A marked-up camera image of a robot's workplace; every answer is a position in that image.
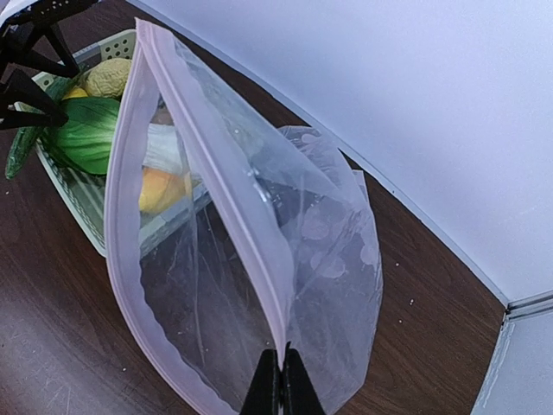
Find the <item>green plastic basket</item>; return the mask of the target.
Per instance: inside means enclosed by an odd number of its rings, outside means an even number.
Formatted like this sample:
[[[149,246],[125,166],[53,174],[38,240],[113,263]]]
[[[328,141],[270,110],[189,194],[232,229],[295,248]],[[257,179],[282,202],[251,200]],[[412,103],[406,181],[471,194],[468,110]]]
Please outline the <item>green plastic basket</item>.
[[[136,31],[127,29],[102,41],[80,50],[75,54],[77,62],[83,65],[85,72],[75,86],[83,88],[82,82],[87,72],[100,62],[113,58],[131,60],[136,42]],[[173,125],[172,118],[163,101],[158,103],[151,124]],[[37,139],[36,153],[60,197],[76,219],[86,237],[101,256],[106,255],[104,236],[104,207],[106,176],[94,176],[76,169],[63,167],[53,160]],[[195,208],[200,210],[211,202],[207,188],[198,176],[191,175],[193,184],[192,198]],[[141,212],[139,241],[143,254],[147,254],[186,219],[187,210],[184,197],[172,207],[159,214]]]

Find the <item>toy bok choy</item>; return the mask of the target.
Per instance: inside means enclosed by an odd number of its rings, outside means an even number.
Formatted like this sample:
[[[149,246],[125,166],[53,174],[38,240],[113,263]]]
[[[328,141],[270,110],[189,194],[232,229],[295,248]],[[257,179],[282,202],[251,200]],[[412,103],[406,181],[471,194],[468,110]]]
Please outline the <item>toy bok choy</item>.
[[[59,78],[47,87],[46,93],[60,105],[67,122],[61,127],[45,128],[39,139],[44,150],[59,165],[94,176],[106,176],[120,102],[88,95],[68,98],[66,94],[74,86],[74,80]],[[190,168],[182,154],[173,125],[148,125],[145,168],[187,180]]]

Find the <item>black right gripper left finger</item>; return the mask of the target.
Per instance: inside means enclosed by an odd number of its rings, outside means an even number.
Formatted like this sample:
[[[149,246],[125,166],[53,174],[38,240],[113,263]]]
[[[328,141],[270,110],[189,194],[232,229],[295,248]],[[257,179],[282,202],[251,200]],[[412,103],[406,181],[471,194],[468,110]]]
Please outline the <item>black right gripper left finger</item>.
[[[260,355],[241,415],[278,415],[281,404],[281,371],[277,352],[265,349]]]

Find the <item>clear zip top bag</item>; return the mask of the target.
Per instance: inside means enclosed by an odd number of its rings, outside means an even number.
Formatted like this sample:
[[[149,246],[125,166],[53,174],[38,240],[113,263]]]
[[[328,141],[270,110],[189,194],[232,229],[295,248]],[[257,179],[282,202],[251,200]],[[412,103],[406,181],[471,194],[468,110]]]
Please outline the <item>clear zip top bag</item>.
[[[147,130],[163,101],[211,202],[143,254]],[[169,30],[137,20],[111,149],[105,249],[114,295],[150,363],[201,414],[239,414],[265,349],[296,349],[323,414],[364,384],[383,293],[361,172],[333,140],[276,128]]]

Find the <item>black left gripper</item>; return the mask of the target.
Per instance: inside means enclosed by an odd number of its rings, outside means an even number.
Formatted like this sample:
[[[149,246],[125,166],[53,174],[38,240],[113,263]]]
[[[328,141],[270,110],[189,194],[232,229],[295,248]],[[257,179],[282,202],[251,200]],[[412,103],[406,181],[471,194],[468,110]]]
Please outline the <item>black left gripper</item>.
[[[89,9],[97,1],[2,1],[1,25],[8,29],[8,62],[39,72],[73,78],[79,65],[57,23]],[[21,69],[1,84],[1,129],[56,127],[67,122],[59,105]]]

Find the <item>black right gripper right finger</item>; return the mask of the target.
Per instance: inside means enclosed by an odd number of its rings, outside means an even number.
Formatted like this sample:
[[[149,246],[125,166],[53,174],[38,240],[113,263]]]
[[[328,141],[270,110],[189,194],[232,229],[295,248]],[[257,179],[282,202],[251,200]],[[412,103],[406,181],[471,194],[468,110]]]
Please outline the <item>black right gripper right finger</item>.
[[[296,349],[286,350],[282,377],[283,414],[323,415],[321,402]]]

